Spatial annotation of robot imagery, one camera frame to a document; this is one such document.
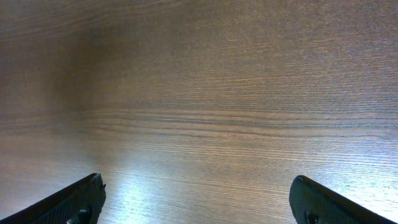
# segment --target brown wood grain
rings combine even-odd
[[[100,223],[398,222],[397,1],[0,3],[0,218],[100,172]]]

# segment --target wooden table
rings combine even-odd
[[[0,218],[100,172],[100,223],[295,223],[303,174],[398,222],[397,1],[0,8]]]

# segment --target black object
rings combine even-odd
[[[298,224],[396,224],[303,175],[294,179],[289,202]]]
[[[105,198],[105,185],[101,174],[90,174],[36,204],[1,220],[0,224],[94,224],[98,221]]]

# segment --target dark wood streak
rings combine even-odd
[[[398,2],[0,3],[0,218],[92,172],[100,223],[398,222]]]

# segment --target wooden surface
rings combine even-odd
[[[0,218],[100,172],[100,223],[398,222],[398,2],[0,3]]]

